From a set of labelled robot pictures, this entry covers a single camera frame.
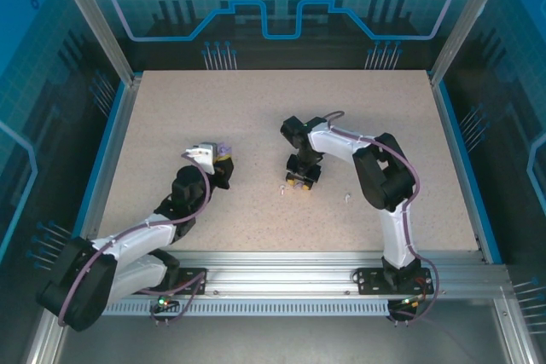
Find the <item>cable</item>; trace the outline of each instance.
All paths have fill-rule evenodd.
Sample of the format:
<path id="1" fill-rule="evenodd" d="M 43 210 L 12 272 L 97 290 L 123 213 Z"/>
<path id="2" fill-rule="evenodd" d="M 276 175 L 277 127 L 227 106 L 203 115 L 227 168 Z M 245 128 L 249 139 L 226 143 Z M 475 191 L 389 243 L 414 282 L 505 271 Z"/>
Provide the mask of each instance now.
<path id="1" fill-rule="evenodd" d="M 186 153 L 182 154 L 182 158 L 187 159 L 189 162 L 191 162 L 192 165 L 194 165 L 199 170 L 199 172 L 201 173 L 201 175 L 205 179 L 205 200 L 201 204 L 200 208 L 197 211 L 195 211 L 192 215 L 189 215 L 188 217 L 182 217 L 180 219 L 175 219 L 175 220 L 172 220 L 172 221 L 165 220 L 165 221 L 157 221 L 157 222 L 144 222 L 144 223 L 141 223 L 140 225 L 136 225 L 136 226 L 134 226 L 132 228 L 129 228 L 129 229 L 121 232 L 120 234 L 117 234 L 116 236 L 113 237 L 113 239 L 111 239 L 103 247 L 101 247 L 98 251 L 96 251 L 96 253 L 87 261 L 87 263 L 80 270 L 80 272 L 78 273 L 78 276 L 76 276 L 76 280 L 72 283 L 72 286 L 70 287 L 70 290 L 67 293 L 67 297 L 65 298 L 65 301 L 63 302 L 63 304 L 61 306 L 61 311 L 59 312 L 59 320 L 57 321 L 59 326 L 65 326 L 66 325 L 66 323 L 64 321 L 64 318 L 65 318 L 65 314 L 67 313 L 68 306 L 72 302 L 72 299 L 74 297 L 74 293 L 76 292 L 76 290 L 78 290 L 79 284 L 84 279 L 87 272 L 89 272 L 89 270 L 90 270 L 91 266 L 93 265 L 93 263 L 96 261 L 96 259 L 99 258 L 99 256 L 102 253 L 104 253 L 108 248 L 110 248 L 117 240 L 120 240 L 120 239 L 124 238 L 125 236 L 127 236 L 128 234 L 132 234 L 133 232 L 136 232 L 137 230 L 140 230 L 140 229 L 143 229 L 143 228 L 152 228 L 154 226 L 160 226 L 160 225 L 166 225 L 166 224 L 176 225 L 176 224 L 179 224 L 179 223 L 187 222 L 187 221 L 199 216 L 205 210 L 205 207 L 208 204 L 208 201 L 209 201 L 209 199 L 211 197 L 211 183 L 208 180 L 208 176 L 207 176 L 205 170 L 203 169 L 203 167 L 196 160 L 194 160 L 193 158 L 190 158 Z"/>
<path id="2" fill-rule="evenodd" d="M 335 119 L 341 118 L 344 115 L 345 115 L 345 111 L 338 110 L 338 111 L 332 111 L 331 113 L 326 114 L 325 116 L 323 116 L 323 118 L 328 119 L 328 117 L 332 117 L 331 119 L 328 120 L 328 127 L 331 127 L 332 121 L 334 121 Z"/>
<path id="3" fill-rule="evenodd" d="M 196 281 L 199 281 L 199 283 L 197 283 L 195 285 L 195 289 L 194 291 L 191 293 L 191 297 L 189 298 L 188 302 L 186 303 L 186 305 L 184 306 L 184 308 L 180 311 L 180 313 L 178 313 L 177 315 L 175 315 L 172 319 L 165 319 L 165 324 L 168 326 L 169 323 L 172 323 L 174 321 L 178 321 L 182 318 L 183 315 L 186 314 L 186 312 L 189 310 L 189 306 L 190 304 L 192 304 L 192 302 L 194 301 L 194 298 L 195 298 L 195 295 L 197 294 L 197 292 L 199 291 L 199 286 L 200 286 L 200 281 L 205 277 L 205 273 L 204 272 L 201 272 L 199 273 L 198 275 L 196 275 L 192 280 L 184 283 L 183 285 L 181 285 L 180 287 L 178 287 L 177 289 L 175 289 L 175 291 L 173 292 L 180 292 L 181 290 L 193 285 Z M 142 293 L 146 293 L 146 294 L 154 294 L 154 295 L 159 295 L 159 296 L 163 296 L 164 295 L 164 292 L 153 292 L 151 290 L 143 290 L 141 291 Z M 157 325 L 159 325 L 160 321 L 158 320 L 158 317 L 155 315 L 154 311 L 151 310 L 150 311 L 150 318 L 152 320 L 155 320 L 155 323 Z"/>
<path id="4" fill-rule="evenodd" d="M 440 331 L 444 332 L 449 338 L 451 338 L 451 340 L 453 340 L 453 342 L 455 344 L 457 344 L 457 346 L 461 349 L 461 351 L 464 352 L 464 354 L 470 360 L 472 360 L 473 362 L 479 362 L 478 359 L 472 353 L 470 353 L 470 351 L 468 351 L 466 349 L 464 344 L 461 341 L 459 341 L 459 339 L 455 336 L 455 334 L 453 334 L 448 328 L 442 326 L 441 324 L 438 324 L 436 321 L 432 321 L 430 319 L 423 318 L 422 315 L 420 315 L 420 316 L 414 315 L 413 313 L 409 313 L 407 311 L 397 310 L 397 311 L 392 311 L 392 313 L 397 313 L 399 315 L 407 315 L 408 317 L 413 317 L 412 321 L 415 321 L 417 317 L 421 317 L 421 320 L 423 320 L 425 323 L 427 323 L 427 324 L 429 324 L 429 325 L 431 325 L 433 327 L 438 328 Z M 387 318 L 390 321 L 396 323 L 396 321 L 392 318 L 392 316 L 388 316 Z"/>
<path id="5" fill-rule="evenodd" d="M 417 197 L 417 195 L 421 191 L 421 181 L 419 179 L 419 175 L 417 174 L 417 170 L 414 168 L 414 166 L 410 164 L 410 162 L 403 155 L 401 155 L 400 153 L 397 153 L 394 149 L 388 147 L 382 142 L 378 142 L 374 140 L 373 138 L 368 138 L 366 136 L 359 136 L 358 138 L 356 138 L 353 134 L 344 132 L 343 130 L 336 129 L 330 124 L 332 119 L 341 118 L 343 117 L 344 114 L 345 113 L 343 113 L 342 111 L 334 111 L 330 114 L 327 114 L 327 116 L 335 116 L 334 118 L 331 118 L 328 121 L 328 127 L 333 133 L 337 134 L 338 136 L 343 136 L 344 138 L 350 138 L 353 141 L 367 142 L 368 144 L 375 145 L 376 147 L 379 147 L 382 150 L 387 151 L 394 158 L 396 158 L 398 161 L 400 161 L 402 164 L 405 165 L 405 167 L 409 170 L 409 172 L 413 176 L 413 179 L 415 180 L 415 190 L 413 194 L 408 198 L 406 202 L 402 204 L 402 224 L 404 225 L 404 237 L 406 239 L 406 246 L 408 246 L 409 252 L 413 255 L 413 257 L 423 261 L 424 263 L 428 263 L 430 267 L 433 268 L 434 278 L 436 279 L 436 286 L 434 287 L 434 294 L 433 294 L 433 298 L 430 301 L 430 304 L 425 308 L 425 310 L 420 315 L 415 316 L 411 321 L 409 321 L 409 323 L 414 323 L 428 314 L 428 312 L 430 311 L 430 309 L 432 308 L 432 306 L 436 303 L 436 300 L 438 299 L 439 288 L 440 288 L 440 276 L 438 273 L 438 269 L 436 268 L 436 265 L 433 263 L 432 260 L 426 257 L 423 257 L 419 253 L 417 253 L 417 251 L 413 248 L 413 245 L 411 244 L 410 224 L 408 222 L 408 208 L 410 207 L 411 202 L 414 201 L 414 199 Z"/>

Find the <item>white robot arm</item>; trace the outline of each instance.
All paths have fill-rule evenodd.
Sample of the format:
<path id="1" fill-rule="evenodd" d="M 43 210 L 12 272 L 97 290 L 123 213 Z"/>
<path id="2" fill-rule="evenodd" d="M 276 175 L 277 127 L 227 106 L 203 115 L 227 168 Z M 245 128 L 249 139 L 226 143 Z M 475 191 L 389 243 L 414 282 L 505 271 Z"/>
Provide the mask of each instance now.
<path id="1" fill-rule="evenodd" d="M 233 172 L 230 148 L 223 144 L 202 143 L 184 156 L 201 170 L 193 165 L 181 168 L 171 194 L 142 223 L 106 238 L 74 238 L 67 243 L 38 292 L 39 304 L 82 331 L 123 297 L 142 289 L 164 292 L 176 287 L 178 260 L 161 248 L 195 225 L 214 188 L 229 189 Z"/>
<path id="2" fill-rule="evenodd" d="M 400 281 L 402 272 L 420 266 L 410 252 L 404 232 L 403 206 L 413 193 L 415 180 L 410 171 L 390 153 L 369 141 L 377 141 L 404 156 L 395 138 L 390 134 L 379 137 L 360 134 L 330 126 L 325 118 L 315 117 L 303 124 L 296 117 L 284 121 L 281 133 L 299 151 L 287 163 L 287 181 L 304 184 L 311 189 L 321 174 L 318 162 L 325 153 L 343 159 L 356 167 L 360 186 L 366 200 L 380 210 L 384 236 L 383 265 L 386 277 L 393 286 Z"/>
<path id="3" fill-rule="evenodd" d="M 320 123 L 313 127 L 309 133 L 311 148 L 318 153 L 329 153 L 345 162 L 354 164 L 353 155 L 360 149 L 370 146 L 368 142 L 358 140 L 359 134 L 349 131 L 334 132 L 328 122 Z M 415 257 L 411 254 L 404 237 L 402 224 L 402 205 L 396 206 L 394 211 L 380 210 L 380 222 L 383 228 L 384 249 L 383 257 L 396 269 L 408 266 Z"/>

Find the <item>metal bracket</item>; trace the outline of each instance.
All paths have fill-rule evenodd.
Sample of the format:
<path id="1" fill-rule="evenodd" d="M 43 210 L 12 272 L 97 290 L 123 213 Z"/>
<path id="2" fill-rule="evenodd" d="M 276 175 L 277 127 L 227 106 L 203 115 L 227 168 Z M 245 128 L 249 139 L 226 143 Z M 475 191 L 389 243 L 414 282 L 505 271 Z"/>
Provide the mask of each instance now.
<path id="1" fill-rule="evenodd" d="M 205 276 L 203 277 L 203 281 L 201 283 L 196 282 L 192 286 L 188 286 L 185 289 L 181 290 L 180 292 L 176 292 L 175 294 L 185 294 L 185 295 L 191 296 L 192 294 L 194 294 L 194 290 L 196 286 L 199 286 L 199 289 L 197 290 L 196 295 L 205 294 L 206 269 L 203 269 L 203 268 L 179 269 L 177 283 L 179 286 L 181 286 L 183 283 L 192 280 L 196 275 L 200 273 L 205 274 Z"/>
<path id="2" fill-rule="evenodd" d="M 415 282 L 414 279 L 406 280 L 398 286 L 396 294 L 400 294 L 400 298 L 406 296 L 416 296 L 423 292 L 425 294 L 433 294 L 433 280 L 430 275 L 430 269 L 419 268 L 415 272 L 416 277 L 422 277 L 424 285 Z M 392 286 L 387 282 L 382 268 L 362 268 L 357 269 L 352 279 L 358 285 L 358 294 L 361 296 L 369 295 L 392 295 Z"/>

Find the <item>work surface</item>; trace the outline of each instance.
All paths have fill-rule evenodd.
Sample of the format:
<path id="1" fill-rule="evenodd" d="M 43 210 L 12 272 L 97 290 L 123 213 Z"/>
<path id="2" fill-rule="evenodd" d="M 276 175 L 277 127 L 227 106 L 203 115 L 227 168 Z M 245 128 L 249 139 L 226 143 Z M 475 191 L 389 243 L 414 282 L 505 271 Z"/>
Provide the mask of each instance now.
<path id="1" fill-rule="evenodd" d="M 336 122 L 341 128 L 393 134 L 419 172 L 421 194 L 411 214 L 418 249 L 477 248 L 424 71 L 145 72 L 99 235 L 128 228 L 159 205 L 188 164 L 180 158 L 186 147 L 226 142 L 235 164 L 231 189 L 215 190 L 172 248 L 382 249 L 379 214 L 364 199 L 354 165 L 327 156 L 311 191 L 284 181 L 295 150 L 279 132 L 282 121 L 334 110 L 346 111 Z"/>

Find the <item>glass panel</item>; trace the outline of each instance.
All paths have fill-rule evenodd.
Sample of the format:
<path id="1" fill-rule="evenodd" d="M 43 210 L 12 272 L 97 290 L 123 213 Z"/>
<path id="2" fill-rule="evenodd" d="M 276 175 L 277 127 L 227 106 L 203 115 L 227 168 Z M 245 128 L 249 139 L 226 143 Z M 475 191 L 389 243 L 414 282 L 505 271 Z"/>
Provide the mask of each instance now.
<path id="1" fill-rule="evenodd" d="M 98 2 L 141 71 L 428 69 L 466 0 Z"/>
<path id="2" fill-rule="evenodd" d="M 40 280 L 76 221 L 119 78 L 73 0 L 0 0 L 0 10 L 0 361 L 15 363 L 32 341 Z"/>
<path id="3" fill-rule="evenodd" d="M 514 283 L 546 281 L 545 5 L 489 0 L 444 79 Z M 526 296 L 525 307 L 541 303 L 540 292 Z M 533 311 L 530 323 L 544 321 Z"/>

